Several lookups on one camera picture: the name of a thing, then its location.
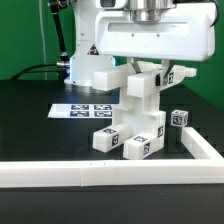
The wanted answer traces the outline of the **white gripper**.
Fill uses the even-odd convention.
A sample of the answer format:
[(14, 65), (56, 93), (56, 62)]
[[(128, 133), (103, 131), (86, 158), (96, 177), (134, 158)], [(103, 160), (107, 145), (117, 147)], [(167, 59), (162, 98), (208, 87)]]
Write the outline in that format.
[(214, 3), (182, 3), (165, 10), (156, 22), (133, 22), (128, 11), (101, 11), (95, 22), (100, 54), (128, 57), (136, 74), (135, 58), (162, 59), (155, 84), (166, 86), (174, 61), (203, 61), (214, 54)]

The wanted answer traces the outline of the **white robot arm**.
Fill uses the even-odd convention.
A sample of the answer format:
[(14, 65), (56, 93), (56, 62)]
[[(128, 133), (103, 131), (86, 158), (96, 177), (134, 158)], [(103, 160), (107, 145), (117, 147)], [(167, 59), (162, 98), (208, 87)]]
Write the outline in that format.
[(111, 69), (117, 56), (204, 61), (215, 51), (220, 12), (215, 0), (70, 0), (76, 50), (65, 84), (95, 92), (93, 73)]

